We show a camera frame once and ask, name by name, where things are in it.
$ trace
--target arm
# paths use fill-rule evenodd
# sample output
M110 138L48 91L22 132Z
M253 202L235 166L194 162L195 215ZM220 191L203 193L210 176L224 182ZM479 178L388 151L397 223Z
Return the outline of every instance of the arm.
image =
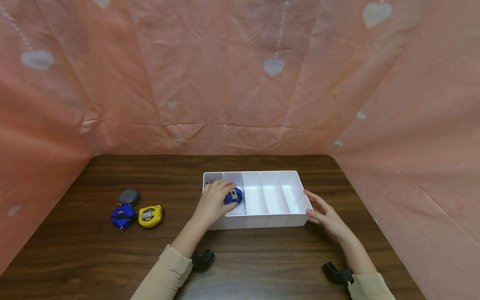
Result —
M347 265L353 272L354 282L348 286L352 300L395 300L367 251L333 207L312 192L305 191L305 194L313 207L313 210L307 209L308 221L324 227L345 253Z
M222 180L205 186L192 218L172 244L167 245L131 300L172 300L175 297L193 268L191 257L198 242L211 225L237 205L223 204L225 196L235 186L231 181Z

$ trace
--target sleeve cuff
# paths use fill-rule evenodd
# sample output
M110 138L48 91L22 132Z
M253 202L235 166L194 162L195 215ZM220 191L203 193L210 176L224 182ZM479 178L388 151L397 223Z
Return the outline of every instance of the sleeve cuff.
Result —
M390 289L380 273L353 275L353 284L348 287L350 292L356 291L364 295L391 295Z
M166 269L179 275L189 274L193 268L192 260L181 255L170 244L165 247L160 255L160 261Z

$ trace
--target tape measure label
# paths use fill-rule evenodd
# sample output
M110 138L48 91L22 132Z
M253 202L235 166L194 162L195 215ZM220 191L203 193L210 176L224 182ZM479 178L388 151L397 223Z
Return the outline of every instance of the tape measure label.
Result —
M152 217L153 217L153 212L155 211L155 209L153 208L148 208L146 209L143 213L142 213L142 220L143 221L148 221L148 220L151 220Z

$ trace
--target wooden table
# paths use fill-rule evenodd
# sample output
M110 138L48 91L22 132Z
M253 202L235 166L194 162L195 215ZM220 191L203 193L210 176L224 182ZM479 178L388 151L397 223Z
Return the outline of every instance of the wooden table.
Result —
M328 156L95 157L0 276L0 299L128 300L195 210L206 171L297 170L306 189L331 204L365 245L397 300L425 299ZM137 205L161 204L162 224L115 228L110 215L127 188ZM176 299L349 299L321 265L345 266L342 251L317 226L208 232L199 250L216 258L192 273Z

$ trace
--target blue tape measure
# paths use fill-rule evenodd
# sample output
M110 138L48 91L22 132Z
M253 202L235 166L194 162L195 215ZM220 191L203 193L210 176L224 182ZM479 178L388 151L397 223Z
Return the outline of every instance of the blue tape measure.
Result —
M130 205L120 205L112 213L110 217L113 225L124 231L137 219L133 207Z
M227 196L225 197L225 200L223 200L223 203L225 205L230 204L232 202L236 202L240 204L242 200L243 200L243 195L241 193L241 190L239 188L235 188L234 190L231 190L227 194Z

